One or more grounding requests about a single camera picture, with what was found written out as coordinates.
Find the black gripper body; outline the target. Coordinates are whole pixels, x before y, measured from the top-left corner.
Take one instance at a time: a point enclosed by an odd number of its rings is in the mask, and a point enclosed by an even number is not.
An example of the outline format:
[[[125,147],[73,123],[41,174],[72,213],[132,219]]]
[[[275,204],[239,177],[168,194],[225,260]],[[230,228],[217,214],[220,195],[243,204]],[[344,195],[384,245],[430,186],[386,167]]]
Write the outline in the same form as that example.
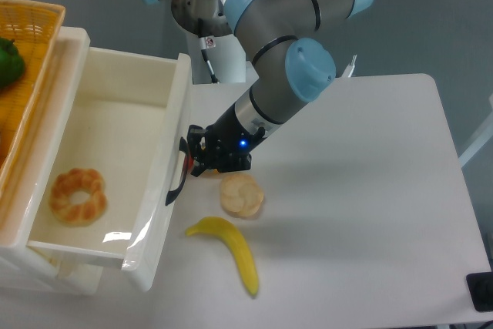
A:
[[[206,128],[206,169],[244,171],[250,153],[267,138],[267,122],[252,103],[235,103]]]

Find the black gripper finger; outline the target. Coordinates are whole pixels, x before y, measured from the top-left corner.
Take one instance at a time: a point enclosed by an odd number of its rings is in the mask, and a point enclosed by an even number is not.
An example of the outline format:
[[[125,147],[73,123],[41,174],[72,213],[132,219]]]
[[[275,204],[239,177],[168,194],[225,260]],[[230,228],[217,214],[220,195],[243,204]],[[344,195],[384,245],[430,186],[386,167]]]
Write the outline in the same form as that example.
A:
[[[205,156],[207,154],[206,134],[207,129],[201,126],[189,126],[186,140],[192,156]]]
[[[206,154],[190,154],[194,158],[194,167],[191,172],[189,172],[194,177],[201,176],[205,171],[215,168],[215,156]]]

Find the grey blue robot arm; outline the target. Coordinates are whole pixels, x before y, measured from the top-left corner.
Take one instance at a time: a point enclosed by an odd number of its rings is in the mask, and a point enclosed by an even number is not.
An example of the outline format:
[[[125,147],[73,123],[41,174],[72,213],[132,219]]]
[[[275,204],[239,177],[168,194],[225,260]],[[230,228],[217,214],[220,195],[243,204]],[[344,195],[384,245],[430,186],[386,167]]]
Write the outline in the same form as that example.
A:
[[[199,176],[250,168],[251,152],[335,79],[330,53],[310,33],[355,16],[374,0],[192,1],[195,34],[233,35],[258,76],[214,124],[189,128],[191,173]]]

